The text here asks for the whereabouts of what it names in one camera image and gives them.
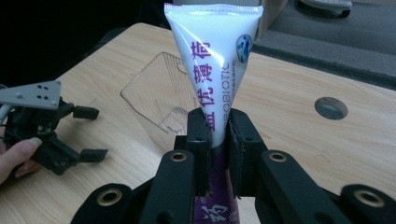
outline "transparent plastic container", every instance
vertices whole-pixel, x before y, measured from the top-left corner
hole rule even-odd
[[[121,97],[148,133],[165,150],[187,134],[187,115],[199,102],[181,59],[158,54],[121,91]]]

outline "light wood surface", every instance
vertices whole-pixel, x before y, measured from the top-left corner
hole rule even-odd
[[[95,189],[107,183],[133,189],[155,175],[165,150],[149,139],[120,91],[161,52],[179,55],[172,33],[136,24],[60,78],[66,102],[96,107],[100,115],[63,119],[59,139],[76,150],[108,148],[107,157],[62,176],[42,169],[1,186],[1,223],[69,223]],[[345,119],[316,112],[324,96],[346,104]],[[249,115],[269,148],[289,152],[321,187],[339,193],[361,183],[396,198],[395,91],[252,53],[233,107]],[[239,207],[241,223],[259,223],[253,199]]]

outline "white toothpaste tube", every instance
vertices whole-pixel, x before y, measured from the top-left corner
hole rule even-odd
[[[211,127],[212,147],[217,147],[224,140],[263,8],[165,4],[164,12]]]
[[[210,194],[195,198],[194,223],[238,224],[223,142],[263,7],[165,4],[164,12],[212,132]]]

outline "wooden table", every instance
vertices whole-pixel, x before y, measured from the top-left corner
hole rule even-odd
[[[56,130],[70,147],[108,148],[104,161],[62,176],[42,169],[0,188],[1,223],[69,223],[86,198],[107,183],[135,188],[152,178],[163,149],[120,97],[157,54],[178,56],[170,31],[136,24],[65,73],[62,97],[100,110],[98,120],[67,117]],[[346,118],[314,108],[330,96]],[[339,193],[362,183],[396,198],[396,92],[252,53],[233,104],[245,111],[271,149],[289,152],[323,188]],[[259,223],[252,198],[239,201],[241,223]]]

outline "metal grommet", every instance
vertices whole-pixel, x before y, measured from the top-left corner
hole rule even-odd
[[[187,155],[184,153],[177,152],[171,155],[172,161],[184,161],[186,159],[187,159]]]
[[[278,152],[273,152],[269,155],[270,159],[273,161],[279,161],[283,162],[286,161],[288,158],[286,158],[283,154],[278,153]]]
[[[102,206],[110,206],[117,203],[122,197],[119,189],[107,189],[99,194],[97,202]]]
[[[361,202],[372,207],[383,207],[385,202],[378,195],[366,189],[358,189],[354,192],[355,197]]]

